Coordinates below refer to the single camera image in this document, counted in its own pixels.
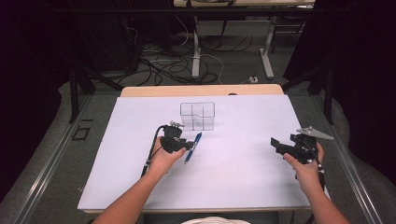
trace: human arm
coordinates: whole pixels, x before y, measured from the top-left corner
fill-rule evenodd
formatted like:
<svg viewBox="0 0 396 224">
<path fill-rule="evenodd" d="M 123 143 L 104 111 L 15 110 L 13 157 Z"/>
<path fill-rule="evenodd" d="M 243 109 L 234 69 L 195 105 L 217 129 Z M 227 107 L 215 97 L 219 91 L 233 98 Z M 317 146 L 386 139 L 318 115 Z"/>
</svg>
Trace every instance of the human arm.
<svg viewBox="0 0 396 224">
<path fill-rule="evenodd" d="M 324 150 L 319 143 L 317 143 L 317 149 L 318 159 L 322 162 Z M 300 187 L 311 204 L 312 213 L 314 214 L 317 223 L 349 223 L 344 215 L 323 192 L 319 182 L 317 162 L 313 161 L 308 164 L 301 164 L 288 153 L 285 153 L 284 158 L 296 171 Z"/>
<path fill-rule="evenodd" d="M 173 163 L 183 156 L 186 148 L 168 153 L 156 139 L 150 167 L 133 186 L 112 203 L 93 223 L 136 223 L 150 193 Z"/>
</svg>

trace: desk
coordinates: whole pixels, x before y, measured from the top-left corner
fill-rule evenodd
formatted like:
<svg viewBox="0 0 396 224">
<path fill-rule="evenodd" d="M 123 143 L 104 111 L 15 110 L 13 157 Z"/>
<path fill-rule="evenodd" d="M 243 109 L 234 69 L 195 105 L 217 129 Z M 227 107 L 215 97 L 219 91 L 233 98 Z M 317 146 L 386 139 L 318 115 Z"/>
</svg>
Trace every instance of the desk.
<svg viewBox="0 0 396 224">
<path fill-rule="evenodd" d="M 277 85 L 227 85 L 125 88 L 78 209 L 101 212 L 131 187 L 140 178 L 155 130 L 177 121 L 179 105 L 186 101 L 214 102 L 215 130 L 203 132 L 189 163 L 174 164 L 143 213 L 309 208 L 294 171 L 270 146 L 271 136 L 292 144 L 290 133 L 300 128 L 289 97 Z M 182 137 L 196 134 L 185 131 Z"/>
<path fill-rule="evenodd" d="M 186 0 L 175 0 L 175 7 L 186 7 Z M 236 0 L 233 7 L 281 7 L 313 5 L 315 0 Z M 203 3 L 191 1 L 192 7 L 226 7 L 225 3 Z M 196 31 L 194 33 L 194 57 L 192 63 L 192 77 L 199 76 L 201 49 L 199 48 L 200 35 L 221 35 L 223 21 L 198 21 L 195 17 Z M 223 35 L 251 35 L 264 37 L 264 48 L 260 49 L 262 64 L 267 78 L 274 78 L 268 51 L 276 26 L 276 17 L 270 21 L 228 21 Z"/>
</svg>

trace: gray floor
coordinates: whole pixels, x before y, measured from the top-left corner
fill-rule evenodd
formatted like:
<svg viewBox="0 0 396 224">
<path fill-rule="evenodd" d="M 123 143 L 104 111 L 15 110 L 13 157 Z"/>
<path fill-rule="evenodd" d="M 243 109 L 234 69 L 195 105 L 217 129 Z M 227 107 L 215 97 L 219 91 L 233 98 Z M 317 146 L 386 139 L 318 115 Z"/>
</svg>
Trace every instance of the gray floor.
<svg viewBox="0 0 396 224">
<path fill-rule="evenodd" d="M 259 83 L 282 84 L 286 81 L 282 78 L 282 74 L 298 37 L 297 35 L 280 35 L 276 38 L 276 52 L 270 55 L 270 61 L 276 74 L 276 78 L 272 80 L 267 79 L 263 72 L 258 52 L 258 47 L 262 43 L 260 39 L 254 39 L 251 46 L 243 52 L 204 51 L 203 54 L 209 56 L 206 55 L 203 60 L 207 62 L 210 72 L 221 73 L 220 81 L 222 84 L 241 84 L 248 80 L 250 76 L 258 77 Z M 243 37 L 227 37 L 223 40 L 226 44 L 223 48 L 230 49 L 242 39 Z M 248 41 L 238 48 L 243 49 L 247 45 Z M 150 59 L 159 61 L 171 58 L 161 56 L 155 58 L 155 60 L 152 57 Z M 189 72 L 182 71 L 179 74 L 187 76 Z M 106 75 L 109 77 L 116 76 L 114 73 Z M 147 73 L 129 76 L 121 84 L 133 86 L 144 81 L 146 77 Z M 220 84 L 220 81 L 217 80 L 213 84 Z M 303 127 L 314 125 L 314 127 L 326 130 L 327 124 L 323 121 L 321 115 L 318 115 L 319 112 L 316 108 L 318 105 L 316 102 L 320 101 L 322 95 L 318 98 L 308 96 L 306 92 L 308 84 L 302 83 L 287 91 L 286 94 L 290 96 Z M 68 86 L 65 84 L 60 88 L 63 95 L 61 108 L 35 155 L 29 161 L 7 197 L 1 202 L 1 223 L 86 223 L 95 217 L 95 215 L 87 215 L 77 210 L 77 203 L 81 194 L 79 188 L 84 185 L 88 178 L 95 152 L 99 147 L 115 99 L 119 94 L 119 92 L 111 90 L 101 82 L 95 81 L 95 85 L 98 91 L 94 96 L 84 97 L 81 94 L 80 100 L 83 102 L 81 110 L 84 112 L 73 125 L 68 124 L 71 113 Z M 146 85 L 154 85 L 154 77 Z M 164 77 L 162 85 L 179 84 Z M 337 131 L 340 142 L 347 146 L 349 129 L 347 120 L 342 113 L 342 107 L 334 102 L 332 111 L 334 120 L 332 127 Z M 78 126 L 80 128 L 90 128 L 85 141 L 75 141 L 70 137 Z M 334 143 L 328 142 L 325 142 L 324 145 L 325 148 L 329 149 L 329 152 L 326 153 L 324 166 L 327 171 L 326 182 L 332 191 L 332 199 L 352 223 L 370 223 L 361 210 L 359 200 L 356 199 L 356 191 L 350 187 L 350 180 L 344 173 L 338 154 L 332 150 L 336 146 Z M 56 153 L 59 148 L 61 148 L 61 153 Z M 354 158 L 353 155 L 351 156 L 359 172 L 359 177 L 364 183 L 368 195 L 371 196 L 370 199 L 375 211 L 379 213 L 383 223 L 394 223 L 394 220 L 396 220 L 396 216 L 392 212 L 396 210 L 396 189 L 394 185 L 378 171 Z M 50 164 L 50 161 L 56 162 L 52 163 L 53 173 L 47 174 L 43 172 L 43 169 Z M 44 182 L 44 188 L 41 190 L 35 189 L 35 184 L 42 183 L 37 181 L 39 177 L 48 180 L 48 182 Z M 27 200 L 28 196 L 35 195 L 36 192 L 38 192 L 37 200 L 32 201 L 31 198 Z M 295 223 L 305 222 L 309 215 L 309 211 L 297 211 Z M 279 222 L 289 223 L 290 216 L 291 212 L 280 212 Z"/>
</svg>

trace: gray carpet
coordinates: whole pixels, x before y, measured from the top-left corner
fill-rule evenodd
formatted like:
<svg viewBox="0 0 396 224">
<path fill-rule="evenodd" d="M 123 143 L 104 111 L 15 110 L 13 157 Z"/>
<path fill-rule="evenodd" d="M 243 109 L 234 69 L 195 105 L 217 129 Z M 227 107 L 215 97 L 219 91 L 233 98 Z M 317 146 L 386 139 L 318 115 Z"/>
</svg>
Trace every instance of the gray carpet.
<svg viewBox="0 0 396 224">
<path fill-rule="evenodd" d="M 253 42 L 251 47 L 243 52 L 209 53 L 221 59 L 224 64 L 224 69 L 221 73 L 221 82 L 223 84 L 239 84 L 250 76 L 257 76 L 259 83 L 282 84 L 285 80 L 281 75 L 286 68 L 297 40 L 297 35 L 277 37 L 276 53 L 270 55 L 274 73 L 276 74 L 274 80 L 265 78 L 257 50 L 260 40 L 259 42 Z M 227 38 L 224 48 L 232 47 L 239 41 L 240 39 Z M 219 74 L 222 69 L 219 60 L 210 56 L 205 59 L 210 71 Z M 147 74 L 129 76 L 121 84 L 133 86 L 144 81 L 146 77 Z M 146 85 L 154 85 L 154 81 L 154 77 L 152 77 Z M 98 92 L 93 97 L 86 98 L 89 99 L 87 107 L 76 121 L 75 129 L 73 130 L 73 133 L 76 133 L 78 127 L 80 129 L 89 129 L 87 138 L 85 140 L 69 139 L 66 141 L 64 152 L 60 155 L 59 163 L 55 167 L 56 170 L 50 176 L 50 182 L 45 190 L 42 191 L 39 201 L 32 205 L 32 213 L 28 215 L 19 214 L 21 207 L 25 205 L 25 199 L 29 195 L 35 180 L 40 176 L 40 172 L 53 155 L 54 150 L 59 146 L 59 142 L 64 138 L 65 130 L 69 127 L 67 123 L 70 116 L 69 90 L 67 85 L 60 88 L 64 98 L 57 118 L 53 121 L 42 144 L 30 160 L 25 171 L 7 197 L 1 202 L 1 223 L 15 223 L 15 218 L 24 215 L 27 216 L 23 219 L 24 223 L 87 223 L 92 218 L 95 218 L 95 215 L 88 215 L 77 210 L 78 200 L 81 195 L 79 189 L 88 179 L 96 151 L 118 94 L 101 82 L 95 82 L 95 85 L 98 88 Z M 179 84 L 164 77 L 163 85 Z M 325 132 L 327 124 L 321 118 L 320 111 L 314 104 L 313 98 L 317 96 L 308 96 L 305 90 L 306 85 L 307 83 L 302 83 L 287 91 L 286 94 L 290 96 L 302 127 L 313 126 Z M 332 111 L 334 128 L 341 141 L 347 145 L 349 129 L 347 120 L 342 114 L 342 108 L 334 102 Z M 75 137 L 84 137 L 84 132 L 78 132 Z M 323 164 L 326 171 L 326 184 L 332 191 L 334 203 L 352 223 L 367 223 L 361 206 L 337 158 L 334 142 L 324 140 L 321 143 L 326 149 L 325 162 Z M 369 191 L 368 193 L 372 196 L 376 210 L 382 217 L 383 223 L 394 223 L 394 220 L 396 220 L 396 216 L 392 213 L 392 211 L 396 210 L 396 190 L 394 185 L 359 159 L 354 158 L 354 162 L 358 167 L 361 179 Z M 290 216 L 291 212 L 280 212 L 280 223 L 289 223 Z M 304 223 L 309 216 L 309 211 L 297 211 L 295 223 Z"/>
</svg>

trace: human hand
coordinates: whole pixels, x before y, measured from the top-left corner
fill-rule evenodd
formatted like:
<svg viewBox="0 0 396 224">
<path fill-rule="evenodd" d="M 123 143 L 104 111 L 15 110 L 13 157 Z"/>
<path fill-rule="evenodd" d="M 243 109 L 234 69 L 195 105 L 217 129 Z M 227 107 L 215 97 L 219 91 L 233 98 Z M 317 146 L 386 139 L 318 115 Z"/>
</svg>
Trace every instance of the human hand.
<svg viewBox="0 0 396 224">
<path fill-rule="evenodd" d="M 317 149 L 319 162 L 322 163 L 324 157 L 324 150 L 319 143 L 317 143 Z M 308 164 L 301 164 L 289 153 L 285 153 L 283 157 L 296 171 L 296 176 L 300 183 L 300 188 L 305 195 L 317 192 L 317 190 L 323 191 L 318 177 L 318 164 L 315 160 Z"/>
<path fill-rule="evenodd" d="M 161 145 L 161 137 L 157 137 L 151 155 L 152 158 L 150 160 L 148 174 L 162 177 L 170 170 L 174 162 L 180 159 L 185 152 L 186 148 L 183 147 L 179 151 L 168 153 Z"/>
</svg>

